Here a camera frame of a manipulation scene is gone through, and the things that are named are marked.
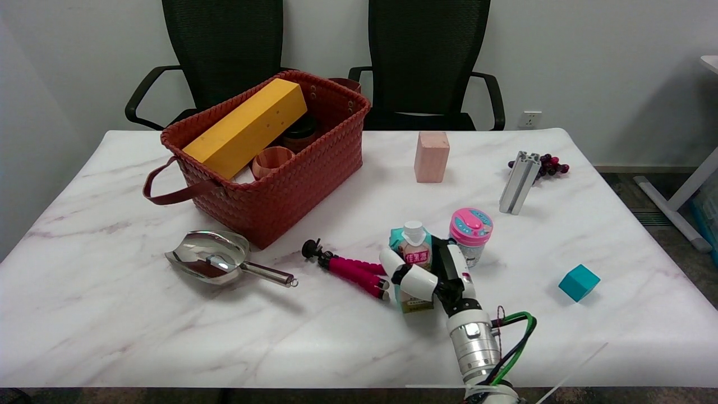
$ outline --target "white desk leg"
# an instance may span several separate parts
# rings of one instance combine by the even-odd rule
[[[673,222],[678,230],[693,244],[693,247],[702,253],[711,252],[713,247],[707,242],[701,234],[696,231],[687,221],[675,210],[668,207],[668,201],[661,195],[658,190],[648,181],[648,179],[642,175],[633,177],[633,180],[638,184],[640,189],[645,192],[646,195],[656,204],[656,206],[666,215],[668,220]]]
[[[668,208],[677,211],[718,170],[718,147],[705,159],[688,180],[668,200]]]

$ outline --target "yellow wooden block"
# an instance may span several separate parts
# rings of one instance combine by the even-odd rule
[[[189,143],[184,151],[230,180],[306,113],[299,84],[276,78]]]

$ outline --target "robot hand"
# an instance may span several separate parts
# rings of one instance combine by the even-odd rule
[[[409,295],[441,302],[449,316],[447,330],[464,383],[467,404],[517,404],[518,395],[503,378],[489,385],[501,357],[491,319],[476,299],[476,290],[461,250],[451,241],[432,241],[432,271],[404,262],[391,249],[379,254],[379,262],[391,282]]]

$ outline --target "metal profile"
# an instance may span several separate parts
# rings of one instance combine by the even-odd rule
[[[506,187],[503,189],[501,199],[498,201],[499,212],[518,215],[526,195],[528,195],[528,190],[531,189],[533,181],[539,173],[540,167],[541,161],[538,154],[531,153],[531,155],[528,155],[524,151],[518,152]]]

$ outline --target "scoop handle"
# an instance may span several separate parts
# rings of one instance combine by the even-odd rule
[[[295,288],[299,284],[299,280],[288,272],[275,270],[253,262],[243,262],[239,266],[244,272],[251,273],[252,275],[268,280],[269,282],[276,283],[277,285],[284,286],[285,288]]]

